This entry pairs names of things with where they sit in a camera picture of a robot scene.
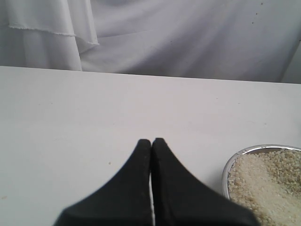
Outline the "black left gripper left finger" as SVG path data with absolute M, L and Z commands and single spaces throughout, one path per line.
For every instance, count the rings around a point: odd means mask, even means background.
M 56 226 L 151 226 L 151 143 L 140 139 L 122 168 L 100 189 L 65 208 Z

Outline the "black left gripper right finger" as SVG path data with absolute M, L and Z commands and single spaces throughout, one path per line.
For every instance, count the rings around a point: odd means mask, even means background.
M 166 141 L 151 149 L 151 187 L 157 226 L 257 226 L 255 215 L 192 175 Z

